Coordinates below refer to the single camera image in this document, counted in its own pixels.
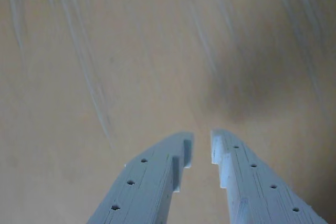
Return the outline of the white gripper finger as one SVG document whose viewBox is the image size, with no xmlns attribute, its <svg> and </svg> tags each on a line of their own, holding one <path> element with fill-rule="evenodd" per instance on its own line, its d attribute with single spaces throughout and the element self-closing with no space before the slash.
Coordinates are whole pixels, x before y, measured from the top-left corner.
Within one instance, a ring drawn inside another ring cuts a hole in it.
<svg viewBox="0 0 336 224">
<path fill-rule="evenodd" d="M 193 141 L 193 133 L 178 132 L 129 161 L 88 223 L 166 223 Z"/>
<path fill-rule="evenodd" d="M 211 147 L 231 223 L 325 223 L 236 135 L 212 130 Z"/>
</svg>

